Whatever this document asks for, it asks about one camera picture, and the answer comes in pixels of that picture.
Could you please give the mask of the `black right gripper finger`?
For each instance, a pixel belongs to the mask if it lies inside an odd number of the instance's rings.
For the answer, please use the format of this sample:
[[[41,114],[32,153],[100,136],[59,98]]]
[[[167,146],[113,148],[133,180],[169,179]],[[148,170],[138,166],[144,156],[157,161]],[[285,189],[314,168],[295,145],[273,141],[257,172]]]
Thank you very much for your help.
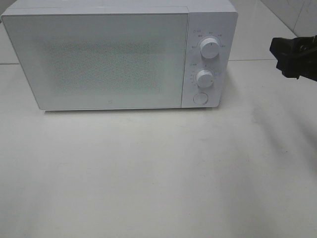
[[[269,51],[277,59],[276,68],[287,78],[317,79],[317,37],[273,38]]]

